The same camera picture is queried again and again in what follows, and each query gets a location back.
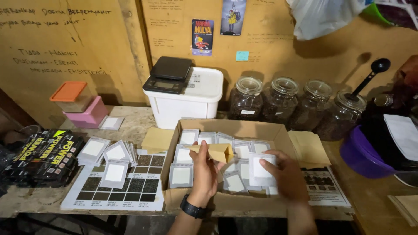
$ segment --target black kitchen scale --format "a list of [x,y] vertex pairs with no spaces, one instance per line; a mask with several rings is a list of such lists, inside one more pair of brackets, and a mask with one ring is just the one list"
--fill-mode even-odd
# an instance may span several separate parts
[[191,66],[190,59],[162,56],[150,71],[142,87],[146,91],[178,95],[186,84]]

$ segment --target orange lid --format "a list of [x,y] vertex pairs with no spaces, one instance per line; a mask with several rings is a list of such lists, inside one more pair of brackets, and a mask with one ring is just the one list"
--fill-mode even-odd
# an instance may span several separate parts
[[54,102],[74,102],[86,86],[87,82],[64,82],[49,100]]

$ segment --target plywood wall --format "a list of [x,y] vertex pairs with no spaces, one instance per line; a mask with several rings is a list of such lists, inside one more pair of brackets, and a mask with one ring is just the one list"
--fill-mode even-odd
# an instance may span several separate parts
[[[287,76],[302,86],[309,79],[322,79],[335,92],[354,90],[369,74],[371,62],[387,57],[392,68],[362,91],[370,98],[387,90],[397,68],[418,54],[417,32],[385,28],[361,17],[327,36],[297,41],[285,0],[247,0],[241,36],[220,35],[222,0],[143,0],[142,4],[153,64],[160,56],[176,56],[219,69],[225,76],[223,99],[242,75],[255,76],[265,84],[273,77]],[[191,55],[192,19],[215,21],[212,56]],[[249,61],[236,62],[237,51],[250,51]]]
[[134,0],[3,0],[0,87],[46,128],[65,119],[49,97],[86,81],[107,104],[145,104],[146,40]]

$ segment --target black watch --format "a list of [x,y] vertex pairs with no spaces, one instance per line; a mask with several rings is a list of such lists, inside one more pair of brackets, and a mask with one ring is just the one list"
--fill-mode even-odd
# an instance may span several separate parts
[[189,194],[184,195],[184,198],[180,204],[180,208],[184,211],[184,213],[193,216],[195,219],[204,219],[206,217],[207,208],[193,206],[187,202],[188,196]]

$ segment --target black coffee scoop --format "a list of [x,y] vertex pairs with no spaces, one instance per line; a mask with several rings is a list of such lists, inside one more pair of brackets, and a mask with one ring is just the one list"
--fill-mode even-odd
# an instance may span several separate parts
[[357,95],[360,93],[361,90],[374,78],[378,73],[383,73],[390,68],[390,60],[386,58],[380,58],[373,61],[372,65],[370,66],[372,72],[360,83],[360,85],[354,90],[353,93],[350,95],[347,93],[346,97],[352,101],[358,101]]

